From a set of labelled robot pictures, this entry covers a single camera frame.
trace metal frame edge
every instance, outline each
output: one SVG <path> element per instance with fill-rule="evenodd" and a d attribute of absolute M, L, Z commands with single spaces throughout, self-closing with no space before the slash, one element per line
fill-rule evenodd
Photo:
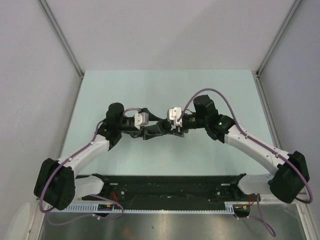
<path fill-rule="evenodd" d="M 292 22 L 296 12 L 298 11 L 299 7 L 301 6 L 301 4 L 304 2 L 304 0 L 295 0 L 294 3 L 291 5 L 291 8 L 289 10 L 289 12 L 286 14 L 278 32 L 276 33 L 274 39 L 271 42 L 271 45 L 269 47 L 269 49 L 267 50 L 259 68 L 257 69 L 257 74 L 258 76 L 261 75 L 261 73 L 263 72 L 263 70 L 265 69 L 269 59 L 271 58 L 272 54 L 274 53 L 276 47 L 278 46 L 278 44 L 280 43 L 281 39 L 283 38 L 286 30 L 288 29 L 288 26 L 290 25 L 290 23 Z"/>
<path fill-rule="evenodd" d="M 61 43 L 61 46 L 66 53 L 67 57 L 69 58 L 71 64 L 73 65 L 75 71 L 79 75 L 79 77 L 82 79 L 84 76 L 84 72 L 82 71 L 75 54 L 73 53 L 64 33 L 62 32 L 52 10 L 50 9 L 48 3 L 46 0 L 37 0 L 37 2 L 40 5 L 40 8 L 43 11 L 43 14 L 46 16 L 46 19 L 48 20 L 49 24 L 52 27 L 52 30 L 54 31 L 56 37 L 58 38 L 59 42 Z"/>
<path fill-rule="evenodd" d="M 57 158 L 61 157 L 61 154 L 62 154 L 62 152 L 64 150 L 64 146 L 65 146 L 65 143 L 66 143 L 66 140 L 67 140 L 68 131 L 69 131 L 69 128 L 70 128 L 70 125 L 71 125 L 71 120 L 72 120 L 72 117 L 74 115 L 74 112 L 75 112 L 75 109 L 76 109 L 76 104 L 77 104 L 77 101 L 78 101 L 78 98 L 79 98 L 82 82 L 83 82 L 83 78 L 81 78 L 81 80 L 79 82 L 79 85 L 77 87 L 76 96 L 75 96 L 75 98 L 73 100 L 72 109 L 71 109 L 71 112 L 70 112 L 70 115 L 69 115 L 67 126 L 65 128 L 65 132 L 64 132 L 64 135 L 63 135 L 63 139 L 62 139 L 62 142 L 61 142 L 61 145 L 60 145 L 60 150 L 58 152 Z"/>
<path fill-rule="evenodd" d="M 274 119 L 273 119 L 271 111 L 270 111 L 270 107 L 269 107 L 269 104 L 267 101 L 265 91 L 264 91 L 263 86 L 261 84 L 261 77 L 257 73 L 255 73 L 254 71 L 252 71 L 252 75 L 253 75 L 256 89 L 257 89 L 257 92 L 258 92 L 258 95 L 259 95 L 259 98 L 261 101 L 263 112 L 265 114 L 265 119 L 266 119 L 268 127 L 269 127 L 269 131 L 271 134 L 271 139 L 273 141 L 273 144 L 275 147 L 283 149 L 282 145 L 281 145 L 281 141 L 279 139 L 279 135 L 277 133 Z M 268 204 L 270 204 L 272 202 L 277 203 L 277 200 L 272 197 L 272 199 L 266 199 L 266 202 Z M 307 204 L 302 204 L 297 201 L 294 201 L 293 204 L 296 205 L 296 208 L 298 210 L 306 239 L 307 240 L 320 239 L 320 232 L 319 232 L 319 228 L 317 226 L 317 220 L 312 214 L 311 206 L 307 205 Z"/>
<path fill-rule="evenodd" d="M 41 228 L 42 228 L 42 223 L 45 218 L 45 214 L 42 213 L 39 209 L 39 203 L 38 202 L 35 202 L 35 203 L 36 203 L 36 212 L 35 212 L 35 215 L 33 218 L 32 226 L 30 228 L 29 236 L 28 236 L 27 240 L 38 240 L 39 239 Z"/>

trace white enclosure wall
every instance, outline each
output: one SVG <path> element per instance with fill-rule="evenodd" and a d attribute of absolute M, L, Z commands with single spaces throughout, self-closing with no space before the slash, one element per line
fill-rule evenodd
<path fill-rule="evenodd" d="M 256 70 L 294 0 L 47 2 L 83 70 Z"/>
<path fill-rule="evenodd" d="M 282 146 L 303 153 L 320 219 L 320 1 L 302 3 L 261 81 Z"/>
<path fill-rule="evenodd" d="M 4 239 L 19 209 L 35 202 L 41 163 L 59 154 L 80 78 L 37 1 L 2 1 L 0 23 L 0 239 Z M 25 206 L 26 214 L 32 214 Z M 20 230 L 28 221 L 23 217 Z"/>

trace red wire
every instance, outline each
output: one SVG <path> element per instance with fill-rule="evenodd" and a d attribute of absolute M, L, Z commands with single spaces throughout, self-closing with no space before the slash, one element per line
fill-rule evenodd
<path fill-rule="evenodd" d="M 114 191 L 111 192 L 112 196 L 113 196 L 113 200 L 118 202 L 118 198 L 117 198 L 117 195 Z"/>
<path fill-rule="evenodd" d="M 250 206 L 252 206 L 255 203 L 255 200 L 253 199 L 253 197 L 251 195 L 248 195 L 249 201 L 252 202 L 250 203 Z"/>

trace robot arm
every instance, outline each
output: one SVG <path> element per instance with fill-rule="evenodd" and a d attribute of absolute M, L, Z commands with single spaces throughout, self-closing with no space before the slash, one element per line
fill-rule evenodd
<path fill-rule="evenodd" d="M 236 184 L 244 194 L 272 193 L 285 203 L 291 203 L 295 199 L 305 185 L 292 167 L 278 155 L 291 162 L 306 181 L 309 181 L 306 160 L 301 153 L 296 151 L 294 154 L 289 154 L 270 146 L 253 137 L 243 128 L 241 129 L 246 135 L 242 134 L 232 118 L 218 113 L 214 102 L 207 95 L 196 97 L 193 104 L 195 113 L 183 115 L 181 108 L 174 107 L 168 110 L 166 119 L 153 115 L 147 108 L 139 109 L 134 117 L 127 117 L 121 103 L 111 104 L 106 118 L 97 128 L 95 137 L 90 143 L 74 154 L 61 157 L 57 161 L 49 158 L 43 162 L 34 194 L 37 197 L 41 196 L 47 180 L 58 167 L 61 169 L 48 185 L 43 198 L 58 210 L 66 208 L 74 198 L 108 191 L 104 188 L 108 188 L 110 182 L 101 175 L 93 174 L 80 179 L 76 177 L 95 158 L 112 149 L 121 139 L 122 133 L 129 134 L 134 139 L 149 140 L 163 135 L 184 137 L 191 129 L 205 129 L 213 140 L 219 140 L 239 149 L 270 172 L 264 175 L 241 174 Z M 149 121 L 157 121 L 157 123 L 148 125 Z M 273 149 L 276 154 L 271 153 L 252 138 Z"/>

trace light blue table surface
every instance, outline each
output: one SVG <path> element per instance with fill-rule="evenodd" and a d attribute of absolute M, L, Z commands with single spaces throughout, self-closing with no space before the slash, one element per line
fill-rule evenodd
<path fill-rule="evenodd" d="M 70 154 L 93 136 L 108 106 L 149 108 L 161 118 L 172 107 L 184 108 L 200 89 L 215 88 L 229 100 L 239 123 L 272 144 L 267 121 L 249 69 L 87 71 L 71 119 L 62 155 Z M 221 114 L 230 112 L 214 92 L 206 92 Z M 123 134 L 120 142 L 81 174 L 104 175 L 238 175 L 267 171 L 239 150 L 213 141 L 204 129 L 184 138 L 168 135 L 145 140 Z"/>

